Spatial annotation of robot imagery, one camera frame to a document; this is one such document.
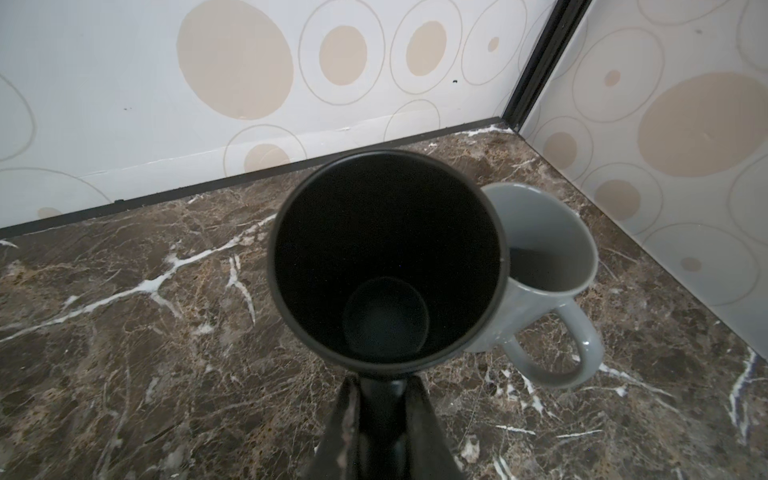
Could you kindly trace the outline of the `black mug white base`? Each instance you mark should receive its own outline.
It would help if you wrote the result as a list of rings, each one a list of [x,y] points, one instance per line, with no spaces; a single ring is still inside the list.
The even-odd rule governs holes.
[[[358,479],[410,479],[407,379],[464,351],[492,320],[505,244],[472,181],[407,151],[329,163],[281,207],[270,291],[304,345],[358,378]]]

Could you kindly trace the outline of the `large grey mug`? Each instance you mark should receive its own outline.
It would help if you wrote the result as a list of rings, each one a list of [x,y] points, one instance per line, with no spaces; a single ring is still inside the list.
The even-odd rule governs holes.
[[[503,348],[531,382],[551,388],[580,385],[599,370],[604,347],[592,321],[575,301],[596,277],[595,240],[579,215],[556,197],[521,183],[491,183],[482,192],[501,221],[509,278],[494,317],[466,348]],[[547,314],[565,325],[578,351],[577,366],[555,373],[538,366],[515,335]]]

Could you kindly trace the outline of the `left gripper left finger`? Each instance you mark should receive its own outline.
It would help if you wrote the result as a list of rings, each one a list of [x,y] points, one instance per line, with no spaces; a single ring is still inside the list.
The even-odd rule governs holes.
[[[352,480],[360,476],[361,391],[356,376],[347,376],[327,422],[306,479]]]

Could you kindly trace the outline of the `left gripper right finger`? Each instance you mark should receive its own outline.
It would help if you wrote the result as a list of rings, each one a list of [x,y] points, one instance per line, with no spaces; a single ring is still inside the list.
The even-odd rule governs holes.
[[[410,479],[464,479],[419,376],[407,379],[405,419]]]

